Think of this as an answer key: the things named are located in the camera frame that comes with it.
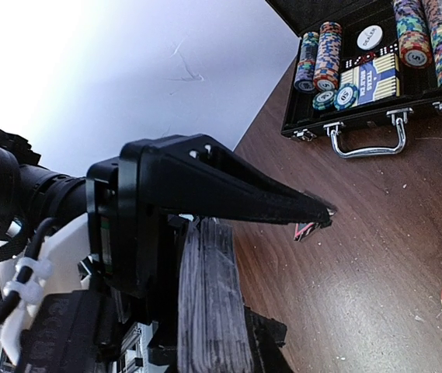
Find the blue playing card deck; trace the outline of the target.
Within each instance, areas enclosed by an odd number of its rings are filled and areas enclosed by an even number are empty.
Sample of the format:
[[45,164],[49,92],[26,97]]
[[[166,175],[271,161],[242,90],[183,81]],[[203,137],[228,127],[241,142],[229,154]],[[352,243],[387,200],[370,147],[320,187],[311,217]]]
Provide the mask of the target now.
[[179,271],[177,368],[252,372],[231,226],[191,222]]

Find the red triangular chip holder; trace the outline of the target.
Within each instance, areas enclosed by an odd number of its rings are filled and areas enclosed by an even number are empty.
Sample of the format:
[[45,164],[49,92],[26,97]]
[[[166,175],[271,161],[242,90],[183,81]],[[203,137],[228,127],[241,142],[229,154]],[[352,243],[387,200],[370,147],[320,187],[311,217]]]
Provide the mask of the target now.
[[302,239],[308,237],[316,229],[320,228],[320,224],[316,222],[297,223],[294,230],[294,241],[300,242]]

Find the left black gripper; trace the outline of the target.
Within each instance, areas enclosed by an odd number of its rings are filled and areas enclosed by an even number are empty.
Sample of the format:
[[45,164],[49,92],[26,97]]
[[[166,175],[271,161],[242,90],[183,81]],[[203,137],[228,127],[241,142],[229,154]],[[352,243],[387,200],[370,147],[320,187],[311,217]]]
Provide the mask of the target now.
[[150,203],[163,211],[275,225],[332,223],[327,205],[260,172],[205,134],[132,141],[86,178],[91,254],[112,288],[137,299],[155,295],[159,226],[142,201],[148,154]]

